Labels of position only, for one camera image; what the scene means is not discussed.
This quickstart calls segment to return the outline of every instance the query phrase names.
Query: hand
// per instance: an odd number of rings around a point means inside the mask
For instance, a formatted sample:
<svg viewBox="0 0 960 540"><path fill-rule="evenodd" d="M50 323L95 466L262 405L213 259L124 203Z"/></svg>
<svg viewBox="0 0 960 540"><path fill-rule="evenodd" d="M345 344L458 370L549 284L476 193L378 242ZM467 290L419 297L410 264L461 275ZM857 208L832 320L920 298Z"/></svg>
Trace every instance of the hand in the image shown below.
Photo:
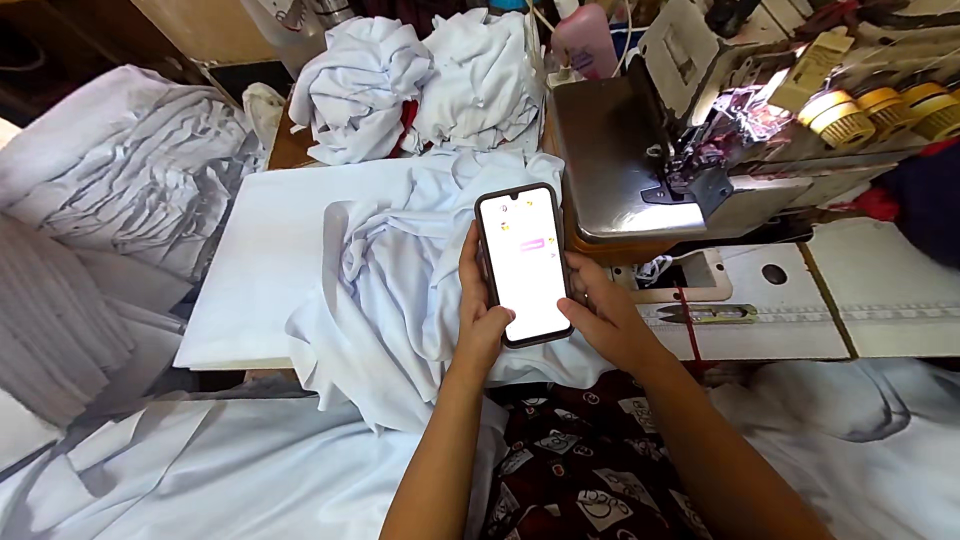
<svg viewBox="0 0 960 540"><path fill-rule="evenodd" d="M610 281L593 259L570 252L565 255L572 270L574 297L580 304L561 298L557 308L600 356L631 373L641 364L642 356L672 356L643 322L626 289Z"/></svg>
<svg viewBox="0 0 960 540"><path fill-rule="evenodd" d="M503 306L487 308L487 284L476 260L479 242L480 230L473 221L460 251L459 274L464 295L460 299L460 336L451 369L466 369L482 382L500 356L500 336L516 314Z"/></svg>

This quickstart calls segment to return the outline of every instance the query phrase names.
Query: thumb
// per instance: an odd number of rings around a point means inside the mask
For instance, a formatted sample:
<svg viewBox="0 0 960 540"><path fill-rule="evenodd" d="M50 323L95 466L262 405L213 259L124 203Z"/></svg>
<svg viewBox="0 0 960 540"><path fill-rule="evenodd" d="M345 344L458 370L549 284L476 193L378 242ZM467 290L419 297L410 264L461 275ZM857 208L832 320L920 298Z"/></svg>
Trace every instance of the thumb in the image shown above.
<svg viewBox="0 0 960 540"><path fill-rule="evenodd" d="M561 298L557 301L557 309L590 343L610 330L610 325L575 300Z"/></svg>
<svg viewBox="0 0 960 540"><path fill-rule="evenodd" d="M514 322L514 319L516 319L516 313L512 309L507 309L504 306L494 306L483 317L480 317L477 326L483 333L499 338L500 334L507 329L507 325Z"/></svg>

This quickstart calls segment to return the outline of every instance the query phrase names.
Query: white cloth pile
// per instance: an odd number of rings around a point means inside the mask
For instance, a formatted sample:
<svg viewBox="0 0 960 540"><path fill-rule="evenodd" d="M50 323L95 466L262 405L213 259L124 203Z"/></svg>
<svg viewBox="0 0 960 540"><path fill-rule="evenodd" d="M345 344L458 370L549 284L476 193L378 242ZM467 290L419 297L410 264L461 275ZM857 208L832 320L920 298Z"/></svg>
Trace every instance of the white cloth pile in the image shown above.
<svg viewBox="0 0 960 540"><path fill-rule="evenodd" d="M0 150L0 209L77 247L199 276L243 176L262 160L241 111L208 86L118 67Z"/></svg>
<svg viewBox="0 0 960 540"><path fill-rule="evenodd" d="M160 271L115 254L82 257L96 279L57 241L0 216L0 388L58 428L138 398L170 365L182 322L159 313L190 288L168 275L124 283L117 261L136 276Z"/></svg>
<svg viewBox="0 0 960 540"><path fill-rule="evenodd" d="M960 537L960 376L912 358L761 368L713 404L837 540Z"/></svg>
<svg viewBox="0 0 960 540"><path fill-rule="evenodd" d="M475 8L437 16L434 27L423 44L435 72L404 149L419 153L431 141L486 151L516 139L534 123L542 99L526 58L523 15Z"/></svg>
<svg viewBox="0 0 960 540"><path fill-rule="evenodd" d="M343 22L326 45L290 102L290 118L319 143L307 155L329 165L386 158L403 134L403 102L420 98L431 73L429 52L413 26L383 17Z"/></svg>
<svg viewBox="0 0 960 540"><path fill-rule="evenodd" d="M506 453L506 411L488 405L466 538ZM419 442L310 398L153 402L0 483L0 539L375 540Z"/></svg>
<svg viewBox="0 0 960 540"><path fill-rule="evenodd" d="M563 171L557 158L539 154L524 163L520 151L438 152L420 162L405 178L377 180L405 183L403 197L384 200L384 190L367 185L326 206L317 285L287 323L287 332L310 346L292 359L321 406L350 400L372 427L414 432L429 420L456 344L458 258L474 202L535 182L560 192ZM488 384L549 380L586 388L609 369L575 333L504 351Z"/></svg>

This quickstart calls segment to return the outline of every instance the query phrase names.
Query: dark red patterned fabric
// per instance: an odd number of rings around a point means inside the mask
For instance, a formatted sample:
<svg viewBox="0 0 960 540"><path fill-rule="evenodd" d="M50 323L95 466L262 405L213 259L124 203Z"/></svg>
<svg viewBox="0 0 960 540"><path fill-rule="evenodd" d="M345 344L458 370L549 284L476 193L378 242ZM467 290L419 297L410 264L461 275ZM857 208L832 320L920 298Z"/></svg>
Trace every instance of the dark red patterned fabric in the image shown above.
<svg viewBox="0 0 960 540"><path fill-rule="evenodd" d="M510 452L493 474L482 538L710 538L626 373L587 390L520 384L492 398L510 410Z"/></svg>

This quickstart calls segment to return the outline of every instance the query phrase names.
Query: phone case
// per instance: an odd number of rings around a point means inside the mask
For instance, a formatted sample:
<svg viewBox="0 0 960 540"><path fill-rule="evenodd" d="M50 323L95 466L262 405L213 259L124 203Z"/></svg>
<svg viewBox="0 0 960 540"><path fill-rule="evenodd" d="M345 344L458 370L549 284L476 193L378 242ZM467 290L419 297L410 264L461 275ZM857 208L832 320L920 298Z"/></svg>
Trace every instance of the phone case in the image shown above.
<svg viewBox="0 0 960 540"><path fill-rule="evenodd" d="M490 258L487 257L487 253L490 250L487 247L487 231L484 229L483 219L480 215L480 203L486 201L487 199L495 199L497 197L503 197L504 195L513 195L515 193L521 193L523 191L531 191L533 189L539 189L541 187L546 187L547 191L550 192L550 202L553 204L553 225L557 230L557 240L558 244L563 247L564 244L564 228L561 226L560 208L557 204L557 192L554 191L553 186L545 182L538 182L536 184L520 185L518 187L512 187L510 189L502 189L500 191L494 191L492 193L485 193L477 198L476 203L473 205L473 215L476 216L477 227L480 228L480 247L482 249L484 270L486 271L487 279L487 288L490 291L490 303L491 306L500 305L500 295L496 290L496 280L493 278L493 267L490 261ZM566 258L560 257L560 266L564 272L564 290L566 291L566 297L571 298L570 293L570 270L566 266ZM545 333L542 335L535 335L527 339L521 339L519 341L510 341L507 339L507 333L504 332L501 336L503 345L508 349L522 349L524 347L529 347L531 345L537 345L540 343L546 343L547 341L553 341L555 339L563 339L569 337L573 334L573 325L570 325L564 331L555 331L552 333Z"/></svg>

